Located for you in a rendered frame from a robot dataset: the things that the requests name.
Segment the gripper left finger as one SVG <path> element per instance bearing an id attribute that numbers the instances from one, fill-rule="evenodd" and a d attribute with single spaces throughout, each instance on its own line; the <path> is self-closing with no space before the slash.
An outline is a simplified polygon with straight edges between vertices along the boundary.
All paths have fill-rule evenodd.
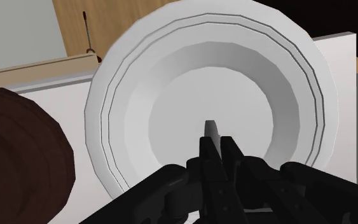
<path id="1" fill-rule="evenodd" d="M 218 140 L 201 137 L 199 156 L 186 167 L 164 165 L 80 224 L 184 224 L 193 211 L 213 216 L 217 192 L 208 175 L 226 179 L 219 149 Z"/>

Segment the white bowl with grey rings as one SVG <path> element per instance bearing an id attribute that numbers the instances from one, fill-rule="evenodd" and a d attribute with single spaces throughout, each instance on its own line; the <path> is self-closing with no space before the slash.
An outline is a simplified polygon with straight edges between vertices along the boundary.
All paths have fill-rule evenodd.
<path id="1" fill-rule="evenodd" d="M 198 153 L 204 123 L 279 168 L 328 164 L 338 96 L 311 37 L 253 0 L 180 0 L 136 21 L 109 49 L 85 107 L 95 173 L 116 198 Z"/>

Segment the dark brown bowl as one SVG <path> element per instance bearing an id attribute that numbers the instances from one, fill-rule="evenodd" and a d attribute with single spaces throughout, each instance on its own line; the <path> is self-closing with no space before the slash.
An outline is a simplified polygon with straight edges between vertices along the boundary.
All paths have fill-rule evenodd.
<path id="1" fill-rule="evenodd" d="M 0 224 L 48 224 L 74 182 L 74 153 L 59 123 L 0 88 Z"/>

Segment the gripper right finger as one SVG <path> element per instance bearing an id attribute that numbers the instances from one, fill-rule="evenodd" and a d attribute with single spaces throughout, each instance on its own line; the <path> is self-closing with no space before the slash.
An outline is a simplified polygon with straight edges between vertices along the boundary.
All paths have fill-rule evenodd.
<path id="1" fill-rule="evenodd" d="M 299 162 L 271 168 L 245 156 L 230 136 L 221 138 L 223 164 L 246 209 L 268 204 L 281 224 L 358 224 L 358 184 Z"/>

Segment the thin dark rod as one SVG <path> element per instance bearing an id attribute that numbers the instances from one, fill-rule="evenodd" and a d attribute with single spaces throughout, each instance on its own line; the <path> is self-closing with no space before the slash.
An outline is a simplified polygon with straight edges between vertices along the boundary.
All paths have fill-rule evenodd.
<path id="1" fill-rule="evenodd" d="M 89 33 L 89 29 L 88 29 L 88 22 L 87 22 L 86 12 L 83 11 L 82 15 L 83 15 L 84 23 L 85 23 L 86 36 L 87 36 L 87 41 L 88 41 L 88 49 L 86 50 L 86 52 L 87 53 L 89 53 L 89 52 L 95 53 L 95 50 L 92 48 L 92 44 L 91 44 L 91 40 L 90 40 L 90 33 Z"/>

